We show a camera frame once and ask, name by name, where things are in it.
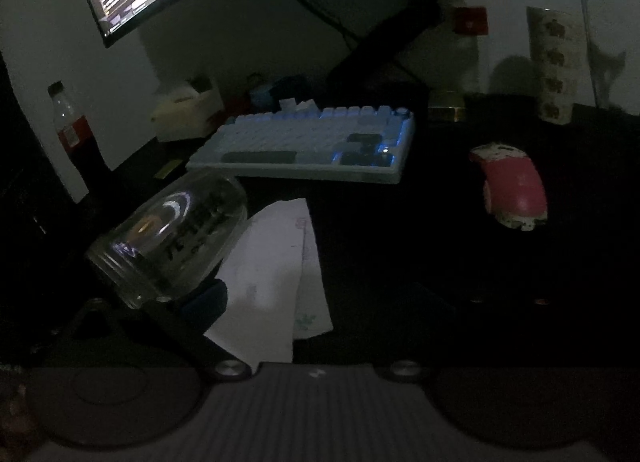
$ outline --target red label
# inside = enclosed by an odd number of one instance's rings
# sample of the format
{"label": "red label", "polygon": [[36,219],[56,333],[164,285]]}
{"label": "red label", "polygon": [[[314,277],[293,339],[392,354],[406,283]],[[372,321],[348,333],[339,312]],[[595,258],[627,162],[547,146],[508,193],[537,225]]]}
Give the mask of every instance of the red label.
{"label": "red label", "polygon": [[88,138],[93,136],[94,132],[91,131],[85,116],[76,120],[68,128],[58,132],[58,138],[60,139],[62,146],[65,147],[65,151],[67,153],[71,153]]}
{"label": "red label", "polygon": [[489,21],[485,7],[457,7],[453,12],[453,32],[461,36],[486,36]]}

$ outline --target pink mouse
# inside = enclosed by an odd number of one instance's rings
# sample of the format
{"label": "pink mouse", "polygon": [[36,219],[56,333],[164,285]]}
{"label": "pink mouse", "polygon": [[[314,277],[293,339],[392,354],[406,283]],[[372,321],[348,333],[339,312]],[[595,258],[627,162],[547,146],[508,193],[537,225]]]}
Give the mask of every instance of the pink mouse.
{"label": "pink mouse", "polygon": [[526,153],[491,143],[472,149],[470,159],[484,171],[484,207],[498,222],[530,231],[546,221],[545,188]]}

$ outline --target stack of cups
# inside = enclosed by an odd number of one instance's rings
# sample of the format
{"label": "stack of cups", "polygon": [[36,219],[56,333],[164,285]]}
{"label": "stack of cups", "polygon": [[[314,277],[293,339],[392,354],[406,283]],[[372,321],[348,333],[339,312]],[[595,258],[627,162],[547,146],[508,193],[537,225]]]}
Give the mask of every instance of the stack of cups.
{"label": "stack of cups", "polygon": [[586,37],[577,14],[527,7],[531,60],[538,73],[538,116],[568,124],[574,108]]}

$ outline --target keyboard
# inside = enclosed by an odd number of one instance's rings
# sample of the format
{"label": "keyboard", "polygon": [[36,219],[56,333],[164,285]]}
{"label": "keyboard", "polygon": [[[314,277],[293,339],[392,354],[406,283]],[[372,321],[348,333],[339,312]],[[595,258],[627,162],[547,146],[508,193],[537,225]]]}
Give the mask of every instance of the keyboard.
{"label": "keyboard", "polygon": [[406,108],[315,106],[231,118],[191,157],[188,169],[236,176],[397,184],[414,134]]}

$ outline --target paper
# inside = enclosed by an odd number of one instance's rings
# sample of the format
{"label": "paper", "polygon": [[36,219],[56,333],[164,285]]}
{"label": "paper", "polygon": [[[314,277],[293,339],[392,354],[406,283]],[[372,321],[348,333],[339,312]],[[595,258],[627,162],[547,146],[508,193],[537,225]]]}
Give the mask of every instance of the paper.
{"label": "paper", "polygon": [[290,363],[292,341],[332,329],[306,201],[271,204],[250,221],[217,278],[225,313],[205,336],[256,371]]}

